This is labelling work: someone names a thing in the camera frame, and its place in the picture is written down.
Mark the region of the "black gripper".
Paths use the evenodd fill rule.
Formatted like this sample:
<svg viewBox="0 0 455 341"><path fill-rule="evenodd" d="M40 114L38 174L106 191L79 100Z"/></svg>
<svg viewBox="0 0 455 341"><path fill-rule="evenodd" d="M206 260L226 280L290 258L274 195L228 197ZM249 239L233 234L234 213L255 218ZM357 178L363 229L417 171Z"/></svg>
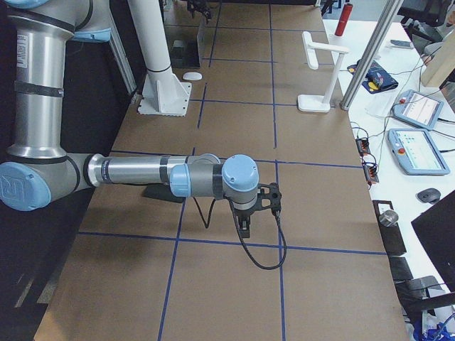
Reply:
<svg viewBox="0 0 455 341"><path fill-rule="evenodd" d="M187 0L187 10L192 17L195 16L195 12L198 12L205 18L212 18L212 13L206 0Z"/></svg>
<svg viewBox="0 0 455 341"><path fill-rule="evenodd" d="M250 237L250 218L262 209L261 202L256 202L251 207L241 209L234 202L230 203L236 227L239 227L241 237Z"/></svg>

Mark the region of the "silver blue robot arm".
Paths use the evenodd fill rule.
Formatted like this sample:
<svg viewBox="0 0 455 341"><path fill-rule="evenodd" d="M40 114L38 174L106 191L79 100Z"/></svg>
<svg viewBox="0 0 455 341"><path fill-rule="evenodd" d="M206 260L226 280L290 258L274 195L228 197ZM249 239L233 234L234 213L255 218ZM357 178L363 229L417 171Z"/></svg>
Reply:
<svg viewBox="0 0 455 341"><path fill-rule="evenodd" d="M66 43L111 40L108 1L8 1L7 6L17 30L17 59L15 140L9 161L1 164L5 205L31 211L102 184L162 184L178 198L226 199L238 234L246 236L262 203L257 164L249 156L105 157L61 147Z"/></svg>

